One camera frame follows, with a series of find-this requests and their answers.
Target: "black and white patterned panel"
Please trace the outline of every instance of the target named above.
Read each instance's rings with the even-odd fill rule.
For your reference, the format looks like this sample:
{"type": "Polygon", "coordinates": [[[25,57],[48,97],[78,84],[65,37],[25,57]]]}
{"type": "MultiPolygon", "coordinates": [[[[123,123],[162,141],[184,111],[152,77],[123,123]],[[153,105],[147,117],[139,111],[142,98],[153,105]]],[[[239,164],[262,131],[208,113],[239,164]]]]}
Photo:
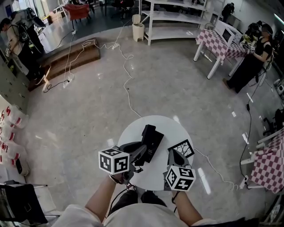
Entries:
{"type": "Polygon", "coordinates": [[[114,159],[114,173],[127,170],[128,156],[114,159]]]}
{"type": "Polygon", "coordinates": [[[192,177],[192,178],[194,178],[194,175],[193,175],[191,169],[188,169],[188,168],[179,168],[179,173],[180,173],[181,176],[187,176],[187,177],[192,177]]]}
{"type": "Polygon", "coordinates": [[[111,172],[111,159],[103,155],[100,156],[100,167],[111,172]]]}
{"type": "Polygon", "coordinates": [[[192,182],[193,180],[180,178],[174,189],[187,191],[191,186],[192,182]]]}
{"type": "Polygon", "coordinates": [[[105,154],[110,155],[110,156],[114,156],[114,155],[120,154],[121,151],[109,149],[109,150],[106,150],[106,151],[102,151],[102,153],[105,153],[105,154]]]}
{"type": "Polygon", "coordinates": [[[176,179],[177,179],[177,175],[174,173],[172,169],[170,169],[170,172],[167,177],[167,181],[171,187],[173,186],[176,179]]]}

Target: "checkered tablecloth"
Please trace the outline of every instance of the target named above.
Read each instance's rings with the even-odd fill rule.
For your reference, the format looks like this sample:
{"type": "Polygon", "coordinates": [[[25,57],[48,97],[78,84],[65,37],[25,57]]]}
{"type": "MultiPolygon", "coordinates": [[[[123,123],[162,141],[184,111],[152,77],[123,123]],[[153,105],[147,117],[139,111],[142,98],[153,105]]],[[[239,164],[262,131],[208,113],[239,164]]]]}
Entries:
{"type": "Polygon", "coordinates": [[[279,192],[284,187],[284,128],[261,151],[253,154],[254,167],[250,180],[266,189],[279,192]]]}
{"type": "Polygon", "coordinates": [[[217,57],[221,56],[221,64],[223,65],[225,58],[245,57],[246,50],[235,44],[234,42],[228,47],[223,39],[213,30],[203,29],[196,38],[196,43],[204,42],[206,47],[212,51],[217,57]]]}

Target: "white microwave oven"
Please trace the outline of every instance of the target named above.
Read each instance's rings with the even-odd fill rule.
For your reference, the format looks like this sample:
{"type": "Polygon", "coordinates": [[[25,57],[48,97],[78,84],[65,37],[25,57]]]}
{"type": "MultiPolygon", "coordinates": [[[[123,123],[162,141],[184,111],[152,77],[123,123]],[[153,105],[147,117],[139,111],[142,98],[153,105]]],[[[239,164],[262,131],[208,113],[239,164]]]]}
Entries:
{"type": "Polygon", "coordinates": [[[242,38],[242,34],[237,29],[220,20],[217,21],[215,31],[221,36],[228,47],[232,42],[239,44],[240,39],[242,38]]]}

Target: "brown wooden board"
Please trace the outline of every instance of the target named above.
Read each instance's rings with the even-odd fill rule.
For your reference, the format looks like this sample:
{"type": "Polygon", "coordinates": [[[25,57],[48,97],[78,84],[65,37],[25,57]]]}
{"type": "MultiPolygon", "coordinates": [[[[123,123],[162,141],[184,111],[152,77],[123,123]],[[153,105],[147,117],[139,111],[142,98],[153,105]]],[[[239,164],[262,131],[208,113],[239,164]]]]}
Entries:
{"type": "MultiPolygon", "coordinates": [[[[68,65],[66,67],[66,76],[69,75],[69,64],[71,61],[75,60],[78,54],[83,50],[82,43],[78,43],[71,47],[68,65]]],[[[65,66],[68,59],[69,47],[60,51],[58,54],[55,54],[49,58],[46,58],[42,63],[41,67],[44,68],[45,73],[48,71],[51,66],[50,72],[47,76],[48,80],[51,80],[65,72],[65,66]]],[[[71,64],[71,70],[79,66],[85,65],[92,61],[100,59],[99,49],[94,45],[90,44],[85,48],[85,50],[80,54],[80,56],[71,64]]],[[[42,81],[39,85],[36,85],[37,81],[32,80],[29,85],[29,91],[34,90],[40,85],[44,84],[42,81]]]]}

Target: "red chair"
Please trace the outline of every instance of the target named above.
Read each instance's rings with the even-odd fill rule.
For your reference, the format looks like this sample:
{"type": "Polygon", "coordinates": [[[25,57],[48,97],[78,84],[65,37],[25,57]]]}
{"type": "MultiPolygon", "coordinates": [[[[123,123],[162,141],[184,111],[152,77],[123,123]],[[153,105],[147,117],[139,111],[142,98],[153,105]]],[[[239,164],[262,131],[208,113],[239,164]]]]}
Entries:
{"type": "Polygon", "coordinates": [[[88,4],[84,5],[66,4],[63,6],[63,10],[67,13],[67,16],[72,21],[72,26],[74,29],[73,20],[76,21],[78,19],[88,18],[90,7],[88,4]]]}

